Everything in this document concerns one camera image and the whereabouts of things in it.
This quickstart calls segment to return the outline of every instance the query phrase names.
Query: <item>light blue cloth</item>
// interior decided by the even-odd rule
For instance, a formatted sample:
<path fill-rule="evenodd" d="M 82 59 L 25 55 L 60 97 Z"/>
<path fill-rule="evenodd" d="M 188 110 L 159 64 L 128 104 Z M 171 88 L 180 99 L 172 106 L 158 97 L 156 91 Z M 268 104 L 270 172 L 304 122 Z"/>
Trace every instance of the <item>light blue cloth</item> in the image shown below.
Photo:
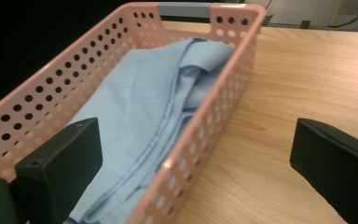
<path fill-rule="evenodd" d="M 103 166 L 65 223 L 124 223 L 231 55 L 190 38 L 132 49 L 70 123 L 97 117 Z"/>

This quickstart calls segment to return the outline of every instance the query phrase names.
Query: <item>folded fabric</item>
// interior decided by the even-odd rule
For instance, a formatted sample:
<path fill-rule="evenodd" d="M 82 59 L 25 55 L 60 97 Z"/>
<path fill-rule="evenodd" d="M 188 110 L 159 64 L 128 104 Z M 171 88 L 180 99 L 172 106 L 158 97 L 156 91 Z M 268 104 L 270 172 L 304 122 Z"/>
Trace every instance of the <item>folded fabric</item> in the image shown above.
<path fill-rule="evenodd" d="M 232 50 L 189 38 L 121 59 L 70 121 L 98 118 L 103 166 L 66 223 L 125 222 Z"/>

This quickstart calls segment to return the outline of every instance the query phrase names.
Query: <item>blue towel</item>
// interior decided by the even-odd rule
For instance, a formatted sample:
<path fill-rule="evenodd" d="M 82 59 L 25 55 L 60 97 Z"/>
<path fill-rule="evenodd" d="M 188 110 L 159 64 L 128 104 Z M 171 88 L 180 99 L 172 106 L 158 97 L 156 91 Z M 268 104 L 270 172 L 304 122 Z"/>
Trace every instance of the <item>blue towel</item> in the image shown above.
<path fill-rule="evenodd" d="M 132 49 L 70 123 L 97 117 L 103 166 L 65 223 L 124 223 L 233 48 L 189 38 Z"/>

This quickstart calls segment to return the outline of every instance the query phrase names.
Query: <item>table surface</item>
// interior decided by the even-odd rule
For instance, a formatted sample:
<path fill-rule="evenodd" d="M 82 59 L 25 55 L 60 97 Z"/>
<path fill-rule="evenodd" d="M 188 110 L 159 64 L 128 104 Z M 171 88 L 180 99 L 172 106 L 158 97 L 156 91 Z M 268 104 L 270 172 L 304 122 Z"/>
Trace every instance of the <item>table surface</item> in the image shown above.
<path fill-rule="evenodd" d="M 255 73 L 176 223 L 345 223 L 289 162 L 297 118 L 358 138 L 358 33 L 262 28 Z"/>

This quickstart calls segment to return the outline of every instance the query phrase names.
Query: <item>basket hole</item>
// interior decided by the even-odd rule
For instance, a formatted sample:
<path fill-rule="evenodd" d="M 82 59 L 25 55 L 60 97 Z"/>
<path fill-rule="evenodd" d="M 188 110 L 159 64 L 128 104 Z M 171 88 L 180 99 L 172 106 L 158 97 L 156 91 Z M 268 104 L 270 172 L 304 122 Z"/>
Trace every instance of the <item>basket hole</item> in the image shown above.
<path fill-rule="evenodd" d="M 101 68 L 101 66 L 95 66 L 95 71 L 97 72 L 101 72 L 103 69 Z"/>
<path fill-rule="evenodd" d="M 24 143 L 22 141 L 17 141 L 14 143 L 15 148 L 21 148 L 24 146 Z"/>
<path fill-rule="evenodd" d="M 197 161 L 200 158 L 200 155 L 198 152 L 193 154 L 193 162 Z"/>
<path fill-rule="evenodd" d="M 200 160 L 200 159 L 198 159 L 198 160 L 196 161 L 196 167 L 199 167 L 199 166 L 200 166 L 200 164 L 201 164 L 201 160 Z"/>
<path fill-rule="evenodd" d="M 192 175 L 192 174 L 190 174 L 190 175 L 187 177 L 186 181 L 187 181 L 187 182 L 190 182 L 191 179 L 193 179 L 193 175 Z"/>
<path fill-rule="evenodd" d="M 234 38 L 237 34 L 235 33 L 235 31 L 233 30 L 229 30 L 228 31 L 228 36 L 231 37 L 231 38 Z"/>
<path fill-rule="evenodd" d="M 222 91 L 222 97 L 223 97 L 224 100 L 227 99 L 227 90 L 226 90 L 226 89 L 224 89 L 224 90 Z"/>
<path fill-rule="evenodd" d="M 53 118 L 53 114 L 50 113 L 50 112 L 48 112 L 48 113 L 45 114 L 45 117 L 46 117 L 46 119 L 52 119 L 52 118 Z"/>
<path fill-rule="evenodd" d="M 212 123 L 212 120 L 213 120 L 213 114 L 212 114 L 212 113 L 209 113 L 208 118 L 207 118 L 208 124 L 211 124 L 211 123 Z"/>
<path fill-rule="evenodd" d="M 36 138 L 36 140 L 34 140 L 34 143 L 35 143 L 37 146 L 42 145 L 44 142 L 45 142 L 45 140 L 44 140 L 42 137 L 38 137 L 38 138 Z"/>
<path fill-rule="evenodd" d="M 21 157 L 18 157 L 18 158 L 16 158 L 14 161 L 13 161 L 13 164 L 17 164 L 19 161 L 21 161 L 22 160 L 22 158 Z"/>
<path fill-rule="evenodd" d="M 51 102 L 53 100 L 53 96 L 52 95 L 47 95 L 46 96 L 46 101 L 47 102 Z"/>
<path fill-rule="evenodd" d="M 235 24 L 235 18 L 234 17 L 230 17 L 229 19 L 228 19 L 228 23 L 230 23 L 230 24 Z"/>
<path fill-rule="evenodd" d="M 52 135 L 52 134 L 53 134 L 53 130 L 50 129 L 50 128 L 47 128 L 47 129 L 45 130 L 45 134 L 46 134 L 46 135 Z"/>
<path fill-rule="evenodd" d="M 184 193 L 185 193 L 185 191 L 180 189 L 178 194 L 177 194 L 178 199 L 181 199 Z"/>
<path fill-rule="evenodd" d="M 19 112 L 19 111 L 22 110 L 22 106 L 21 105 L 14 105 L 13 110 L 16 111 L 16 112 Z"/>
<path fill-rule="evenodd" d="M 3 176 L 10 176 L 13 174 L 13 170 L 12 169 L 5 169 L 3 172 L 2 172 L 2 175 Z"/>
<path fill-rule="evenodd" d="M 57 75 L 57 77 L 62 76 L 62 70 L 61 70 L 61 69 L 57 69 L 57 70 L 56 70 L 56 75 Z"/>
<path fill-rule="evenodd" d="M 35 90 L 36 92 L 40 93 L 40 92 L 43 91 L 43 87 L 37 86 L 34 90 Z"/>
<path fill-rule="evenodd" d="M 73 76 L 74 76 L 74 77 L 79 77 L 79 72 L 75 71 L 75 72 L 73 73 Z"/>
<path fill-rule="evenodd" d="M 22 124 L 21 123 L 16 123 L 13 125 L 14 130 L 20 130 L 22 128 Z"/>
<path fill-rule="evenodd" d="M 153 217 L 149 216 L 146 221 L 145 224 L 153 224 Z"/>
<path fill-rule="evenodd" d="M 87 99 L 87 98 L 86 98 L 86 96 L 84 96 L 84 95 L 79 96 L 80 102 L 85 102 L 86 99 Z"/>
<path fill-rule="evenodd" d="M 63 112 L 63 116 L 64 116 L 65 118 L 69 118 L 69 116 L 71 116 L 71 112 L 65 111 L 65 112 Z"/>
<path fill-rule="evenodd" d="M 179 169 L 184 170 L 185 167 L 186 167 L 186 159 L 183 158 L 183 159 L 180 161 Z"/>
<path fill-rule="evenodd" d="M 34 107 L 36 110 L 42 110 L 43 109 L 43 105 L 38 104 Z"/>
<path fill-rule="evenodd" d="M 10 133 L 4 133 L 4 134 L 2 134 L 2 140 L 4 140 L 4 141 L 7 141 L 7 140 L 9 140 L 10 139 Z"/>
<path fill-rule="evenodd" d="M 224 32 L 222 29 L 217 29 L 217 30 L 216 30 L 216 34 L 217 34 L 218 36 L 223 36 L 223 35 L 225 35 L 225 32 Z"/>
<path fill-rule="evenodd" d="M 199 138 L 202 138 L 204 136 L 204 134 L 205 134 L 205 130 L 203 128 L 201 128 L 199 130 Z"/>
<path fill-rule="evenodd" d="M 1 120 L 2 120 L 3 122 L 9 121 L 9 120 L 10 120 L 10 115 L 2 115 Z"/>
<path fill-rule="evenodd" d="M 170 209 L 168 210 L 167 215 L 170 216 L 173 213 L 175 207 L 171 206 Z"/>
<path fill-rule="evenodd" d="M 216 121 L 220 121 L 220 119 L 222 118 L 222 115 L 220 113 L 217 113 L 216 115 Z"/>
<path fill-rule="evenodd" d="M 206 147 L 207 144 L 208 144 L 208 140 L 206 138 L 204 138 L 202 140 L 201 147 Z"/>
<path fill-rule="evenodd" d="M 227 106 L 228 106 L 228 102 L 227 102 L 227 101 L 223 102 L 223 109 L 224 109 L 224 110 L 227 109 Z"/>
<path fill-rule="evenodd" d="M 165 203 L 165 196 L 160 195 L 158 200 L 157 200 L 156 207 L 159 209 L 159 208 L 162 207 L 162 205 L 164 205 L 164 203 Z"/>
<path fill-rule="evenodd" d="M 25 119 L 30 120 L 30 119 L 32 119 L 32 118 L 34 117 L 34 115 L 31 114 L 31 113 L 28 113 L 28 114 L 26 114 L 24 117 L 25 117 Z"/>
<path fill-rule="evenodd" d="M 218 23 L 222 23 L 223 22 L 223 17 L 221 17 L 221 16 L 216 17 L 216 21 Z"/>
<path fill-rule="evenodd" d="M 242 24 L 243 26 L 247 25 L 248 23 L 249 23 L 249 21 L 248 21 L 248 19 L 246 19 L 246 18 L 241 21 L 241 24 Z"/>
<path fill-rule="evenodd" d="M 93 79 L 93 78 L 95 78 L 95 75 L 93 73 L 89 73 L 88 77 L 89 77 L 89 79 Z"/>
<path fill-rule="evenodd" d="M 34 126 L 36 127 L 36 128 L 38 128 L 38 129 L 41 129 L 41 128 L 43 128 L 44 126 L 45 126 L 45 123 L 43 122 L 43 121 L 37 121 L 35 124 L 34 124 Z"/>
<path fill-rule="evenodd" d="M 78 87 L 73 87 L 72 88 L 72 93 L 73 94 L 78 94 L 79 93 Z"/>
<path fill-rule="evenodd" d="M 13 153 L 6 151 L 2 154 L 2 157 L 5 159 L 10 159 L 13 156 Z"/>
<path fill-rule="evenodd" d="M 71 101 L 71 97 L 68 96 L 68 95 L 65 95 L 65 96 L 63 97 L 63 100 L 64 100 L 65 102 L 69 102 L 69 101 Z"/>
<path fill-rule="evenodd" d="M 176 176 L 171 176 L 170 181 L 168 182 L 168 188 L 173 189 L 176 183 Z"/>
<path fill-rule="evenodd" d="M 62 125 L 62 121 L 60 119 L 56 119 L 54 120 L 54 125 L 55 126 L 61 126 Z"/>
<path fill-rule="evenodd" d="M 193 154 L 196 151 L 196 143 L 191 143 L 190 148 L 188 149 L 188 151 Z"/>
<path fill-rule="evenodd" d="M 56 104 L 54 107 L 56 108 L 56 110 L 61 110 L 61 109 L 62 109 L 62 105 L 61 105 L 61 104 Z"/>
<path fill-rule="evenodd" d="M 240 32 L 240 37 L 241 38 L 245 38 L 247 35 L 248 35 L 248 33 L 245 32 L 245 31 Z"/>
<path fill-rule="evenodd" d="M 25 137 L 26 138 L 32 138 L 34 136 L 34 132 L 32 132 L 32 131 L 27 131 L 26 133 L 25 133 Z"/>
<path fill-rule="evenodd" d="M 209 133 L 213 134 L 213 132 L 214 132 L 214 126 L 211 125 L 211 126 L 209 127 Z"/>
<path fill-rule="evenodd" d="M 65 63 L 65 67 L 66 67 L 66 68 L 70 68 L 70 67 L 72 67 L 72 64 L 71 64 L 70 62 L 66 62 L 66 63 Z"/>
<path fill-rule="evenodd" d="M 31 101 L 33 101 L 33 99 L 34 99 L 34 97 L 32 95 L 26 95 L 25 98 L 24 98 L 24 100 L 26 102 L 31 102 Z"/>
<path fill-rule="evenodd" d="M 79 108 L 78 104 L 72 104 L 71 109 L 77 110 Z"/>

